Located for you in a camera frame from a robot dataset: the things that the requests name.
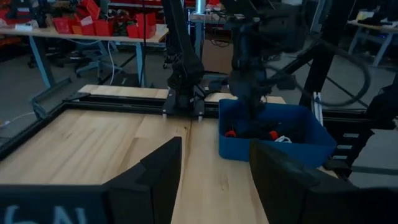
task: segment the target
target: white object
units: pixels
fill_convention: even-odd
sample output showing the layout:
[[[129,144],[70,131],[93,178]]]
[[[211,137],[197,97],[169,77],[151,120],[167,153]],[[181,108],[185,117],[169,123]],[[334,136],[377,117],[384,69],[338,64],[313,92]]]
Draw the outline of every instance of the white object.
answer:
[[[16,24],[15,25],[15,30],[18,30],[18,31],[32,31],[33,30],[33,26],[31,26],[29,24]]]
[[[281,136],[279,138],[277,138],[275,140],[275,142],[286,142],[286,143],[292,143],[292,141],[290,140],[290,138],[286,137],[286,136]]]

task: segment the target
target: blue table leg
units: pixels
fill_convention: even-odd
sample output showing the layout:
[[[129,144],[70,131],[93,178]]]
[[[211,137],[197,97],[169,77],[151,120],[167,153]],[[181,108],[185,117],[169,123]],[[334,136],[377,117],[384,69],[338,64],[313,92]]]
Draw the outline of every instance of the blue table leg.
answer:
[[[195,53],[201,59],[201,43],[203,40],[203,24],[201,22],[195,23]]]
[[[355,36],[353,38],[353,41],[351,42],[351,45],[349,46],[348,53],[353,54],[354,48],[356,44],[358,43],[359,35],[362,32],[362,27],[359,27],[358,30],[355,33]]]
[[[145,76],[145,68],[142,66],[144,64],[144,55],[142,54],[142,49],[144,48],[143,43],[136,44],[136,58],[137,58],[137,69],[138,69],[138,80],[141,87],[146,87],[147,78]]]
[[[381,59],[383,58],[384,53],[386,52],[388,46],[391,43],[392,36],[394,36],[394,34],[387,35],[386,39],[384,40],[384,43],[381,45],[381,48],[376,55],[376,58],[373,61],[373,66],[375,66],[375,67],[379,66],[379,63],[380,63]]]
[[[30,99],[30,101],[40,101],[41,99],[47,97],[57,88],[72,82],[70,78],[64,78],[59,82],[56,82],[54,76],[51,72],[50,62],[45,56],[45,49],[43,46],[43,39],[40,37],[29,36],[30,47],[32,48],[33,55],[36,59],[37,67],[40,70],[40,75],[42,76],[45,90],[35,95]]]

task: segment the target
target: desk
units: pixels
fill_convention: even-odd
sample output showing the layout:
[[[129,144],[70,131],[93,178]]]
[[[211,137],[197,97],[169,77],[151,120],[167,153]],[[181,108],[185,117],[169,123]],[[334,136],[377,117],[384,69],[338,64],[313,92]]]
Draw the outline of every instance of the desk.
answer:
[[[148,44],[158,44],[169,32],[169,29],[164,24],[157,24],[156,27],[156,34],[155,36],[147,39],[146,42]],[[34,57],[37,62],[37,66],[40,70],[40,74],[44,81],[46,90],[42,93],[33,97],[33,100],[40,100],[47,96],[49,93],[56,90],[58,87],[70,83],[70,78],[66,78],[64,80],[56,82],[53,74],[51,72],[50,64],[47,61],[44,52],[44,46],[42,46],[42,39],[40,37],[46,38],[63,38],[63,39],[79,39],[79,40],[107,40],[107,41],[116,41],[121,43],[135,43],[136,45],[136,57],[137,57],[137,69],[138,74],[142,74],[142,86],[145,86],[146,83],[146,76],[145,70],[142,71],[142,63],[143,63],[143,56],[142,56],[142,48],[143,48],[143,39],[132,39],[128,37],[100,37],[100,36],[87,36],[87,35],[77,35],[77,34],[59,34],[54,27],[50,27],[47,29],[34,29],[32,31],[20,31],[11,28],[0,28],[0,34],[9,34],[9,35],[27,35],[29,36],[30,46],[32,47],[32,51]]]
[[[360,24],[357,21],[348,21],[347,23],[354,25],[354,26],[358,26],[358,30],[356,31],[354,39],[351,42],[348,53],[350,53],[350,54],[353,53],[353,50],[360,38],[381,44],[380,50],[377,53],[376,58],[373,61],[373,66],[377,67],[384,55],[384,52],[387,50],[388,46],[390,45],[393,36],[395,34],[398,34],[398,28],[388,28],[388,27]],[[369,35],[367,32],[363,32],[364,29],[378,30],[382,33],[387,34],[387,37],[382,38],[382,37],[376,37],[373,35]]]
[[[81,92],[165,98],[167,90],[87,85]],[[207,101],[233,98],[227,93]],[[268,102],[285,103],[281,97]],[[68,110],[0,163],[0,183],[101,184],[174,136],[182,171],[172,223],[268,223],[247,162],[218,155],[217,119]]]

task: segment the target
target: blue bin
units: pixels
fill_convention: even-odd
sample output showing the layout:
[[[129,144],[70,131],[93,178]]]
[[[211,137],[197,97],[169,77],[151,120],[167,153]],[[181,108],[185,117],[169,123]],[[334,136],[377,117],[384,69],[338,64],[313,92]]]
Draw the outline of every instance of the blue bin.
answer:
[[[245,110],[242,108],[243,103],[238,100],[220,100],[219,102],[218,153],[222,158],[238,161],[249,160],[250,139],[224,136],[231,127],[231,123],[234,123],[236,130],[244,130],[245,125],[248,125],[247,119],[245,119],[247,117]],[[305,133],[304,143],[261,142],[285,152],[290,158],[304,163],[306,167],[320,167],[335,150],[336,141],[306,107],[267,103],[258,119],[261,121],[299,122]]]

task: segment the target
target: wood grain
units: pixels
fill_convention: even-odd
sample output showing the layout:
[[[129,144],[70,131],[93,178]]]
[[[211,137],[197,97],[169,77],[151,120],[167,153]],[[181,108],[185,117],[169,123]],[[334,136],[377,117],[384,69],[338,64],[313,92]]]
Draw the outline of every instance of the wood grain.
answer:
[[[147,43],[159,43],[166,34],[169,33],[169,29],[165,24],[156,24],[155,36],[146,39]],[[0,28],[0,34],[9,35],[28,35],[35,37],[53,37],[53,38],[64,38],[64,39],[81,39],[81,40],[110,40],[120,42],[143,42],[144,39],[129,38],[129,37],[101,37],[101,36],[90,36],[90,35],[78,35],[78,34],[59,34],[54,27],[45,29],[33,29],[32,31],[20,31],[15,30],[14,27]]]
[[[88,85],[80,91],[163,98],[167,90]],[[229,94],[217,93],[211,100]],[[282,98],[269,98],[284,103]],[[174,136],[183,140],[173,224],[268,223],[247,162],[218,155],[217,119],[67,110],[0,163],[2,184],[101,184]]]

